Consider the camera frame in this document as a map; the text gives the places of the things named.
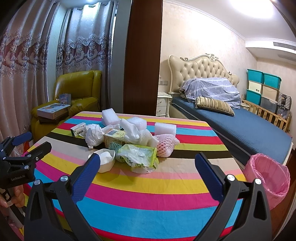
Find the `person's left hand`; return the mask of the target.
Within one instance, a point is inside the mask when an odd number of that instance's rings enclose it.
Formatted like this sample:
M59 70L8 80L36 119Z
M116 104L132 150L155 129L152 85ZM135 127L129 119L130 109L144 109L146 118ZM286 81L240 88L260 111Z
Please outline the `person's left hand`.
M25 205L23 185L14 187L14 195L12 196L11 201L16 207L23 207ZM8 204L3 197L1 197L1 206L4 208L8 207Z

